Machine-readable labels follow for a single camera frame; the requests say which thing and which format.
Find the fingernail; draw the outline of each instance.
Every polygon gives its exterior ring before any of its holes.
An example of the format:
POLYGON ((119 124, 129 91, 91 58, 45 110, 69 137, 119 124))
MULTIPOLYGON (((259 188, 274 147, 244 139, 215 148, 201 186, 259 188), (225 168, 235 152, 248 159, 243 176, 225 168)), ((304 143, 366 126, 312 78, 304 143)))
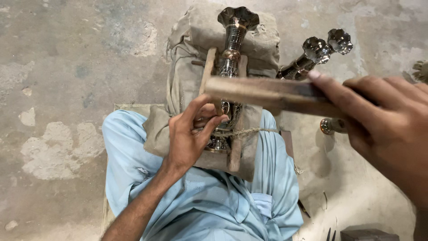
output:
POLYGON ((312 81, 315 79, 318 79, 318 77, 320 77, 320 76, 321 76, 321 73, 314 70, 314 69, 309 71, 309 73, 308 73, 308 78, 311 79, 312 81))

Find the forearm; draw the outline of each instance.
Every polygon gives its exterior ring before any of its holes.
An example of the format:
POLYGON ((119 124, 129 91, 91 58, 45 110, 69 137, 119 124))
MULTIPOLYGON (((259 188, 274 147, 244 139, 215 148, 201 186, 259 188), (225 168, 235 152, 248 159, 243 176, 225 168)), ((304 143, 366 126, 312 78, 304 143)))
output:
POLYGON ((139 240, 160 200, 181 176, 161 167, 144 190, 107 229, 102 241, 139 240))
POLYGON ((428 210, 418 209, 416 213, 416 227, 413 234, 414 241, 428 240, 428 210))

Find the jute rope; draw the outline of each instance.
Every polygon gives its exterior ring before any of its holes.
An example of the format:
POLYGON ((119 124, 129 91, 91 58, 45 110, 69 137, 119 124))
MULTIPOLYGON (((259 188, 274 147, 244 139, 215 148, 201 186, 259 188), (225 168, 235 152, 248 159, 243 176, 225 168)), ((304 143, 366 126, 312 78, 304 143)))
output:
POLYGON ((271 132, 271 131, 277 132, 276 129, 250 128, 250 129, 246 129, 246 130, 244 130, 244 129, 242 129, 242 130, 234 130, 232 132, 221 133, 221 134, 219 134, 219 133, 213 133, 212 135, 213 136, 217 136, 217 137, 245 136, 245 135, 248 135, 249 133, 258 132, 258 131, 261 131, 261 130, 269 131, 269 132, 271 132))

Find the wrist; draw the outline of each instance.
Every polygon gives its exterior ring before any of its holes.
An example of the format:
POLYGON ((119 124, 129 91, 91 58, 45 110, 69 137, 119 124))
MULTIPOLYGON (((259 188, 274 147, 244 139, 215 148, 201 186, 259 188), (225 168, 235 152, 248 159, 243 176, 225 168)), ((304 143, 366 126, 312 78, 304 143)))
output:
POLYGON ((174 165, 174 162, 171 162, 171 160, 166 160, 166 158, 163 160, 157 175, 178 181, 178 179, 180 179, 188 169, 174 165))

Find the wooden plank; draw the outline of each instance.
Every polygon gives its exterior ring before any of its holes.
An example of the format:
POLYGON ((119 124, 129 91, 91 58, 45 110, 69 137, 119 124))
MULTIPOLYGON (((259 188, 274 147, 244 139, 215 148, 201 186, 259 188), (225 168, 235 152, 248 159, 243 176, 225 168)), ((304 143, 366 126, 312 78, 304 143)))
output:
POLYGON ((273 78, 211 77, 206 93, 231 101, 249 103, 264 108, 280 108, 303 114, 346 118, 327 97, 311 83, 283 81, 273 78))
MULTIPOLYGON (((205 86, 207 83, 207 80, 211 78, 212 75, 215 74, 215 66, 218 62, 218 49, 216 47, 211 47, 208 50, 207 54, 207 60, 205 61, 205 67, 204 67, 204 73, 202 75, 201 80, 201 87, 199 87, 199 95, 202 95, 205 93, 205 86)), ((223 115, 223 109, 221 108, 221 100, 220 99, 213 99, 211 101, 216 110, 217 115, 223 115)))
MULTIPOLYGON (((239 61, 239 64, 238 64, 238 71, 239 71, 240 78, 247 77, 247 64, 248 64, 248 57, 245 55, 242 55, 241 60, 239 61)), ((244 128, 244 113, 242 111, 234 129, 242 130, 243 128, 244 128)), ((239 166, 241 163, 242 139, 240 139, 239 136, 232 137, 230 148, 231 148, 231 152, 227 156, 227 168, 231 172, 237 172, 239 171, 239 166)))
POLYGON ((211 47, 208 50, 207 60, 205 61, 204 73, 202 75, 201 87, 199 88, 199 95, 205 93, 205 85, 211 75, 215 74, 215 64, 218 59, 218 49, 216 47, 211 47))
POLYGON ((291 131, 281 130, 281 136, 285 142, 285 151, 287 155, 294 159, 293 141, 291 139, 291 131))

